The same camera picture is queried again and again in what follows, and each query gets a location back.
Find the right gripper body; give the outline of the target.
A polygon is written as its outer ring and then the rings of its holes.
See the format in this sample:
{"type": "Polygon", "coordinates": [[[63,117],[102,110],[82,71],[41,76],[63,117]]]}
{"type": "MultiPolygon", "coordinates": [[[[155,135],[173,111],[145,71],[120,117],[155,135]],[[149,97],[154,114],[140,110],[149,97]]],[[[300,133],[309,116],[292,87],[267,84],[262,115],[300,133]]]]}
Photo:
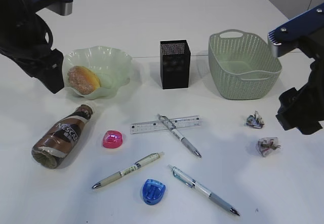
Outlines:
{"type": "Polygon", "coordinates": [[[276,118],[286,131],[297,128],[302,134],[311,135],[323,128],[323,42],[303,36],[299,49],[314,58],[308,82],[299,90],[293,87],[281,94],[276,118]]]}

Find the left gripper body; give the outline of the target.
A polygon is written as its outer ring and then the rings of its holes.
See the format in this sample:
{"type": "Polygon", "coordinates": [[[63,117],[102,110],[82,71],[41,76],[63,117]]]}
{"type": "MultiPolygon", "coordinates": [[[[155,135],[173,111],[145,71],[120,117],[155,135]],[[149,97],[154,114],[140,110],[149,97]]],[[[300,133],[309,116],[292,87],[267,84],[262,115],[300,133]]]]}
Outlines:
{"type": "Polygon", "coordinates": [[[37,14],[16,23],[1,21],[1,54],[55,94],[64,87],[63,54],[52,45],[53,34],[37,14]]]}

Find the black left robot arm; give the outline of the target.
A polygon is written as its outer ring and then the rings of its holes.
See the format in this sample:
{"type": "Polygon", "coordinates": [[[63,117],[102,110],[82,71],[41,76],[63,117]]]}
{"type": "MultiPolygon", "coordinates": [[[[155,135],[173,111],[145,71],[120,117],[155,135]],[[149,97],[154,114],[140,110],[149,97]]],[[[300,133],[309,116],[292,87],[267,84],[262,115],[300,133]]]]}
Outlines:
{"type": "Polygon", "coordinates": [[[60,6],[73,0],[1,0],[1,54],[52,93],[64,88],[63,54],[52,49],[53,34],[37,14],[49,8],[62,15],[60,6]]]}

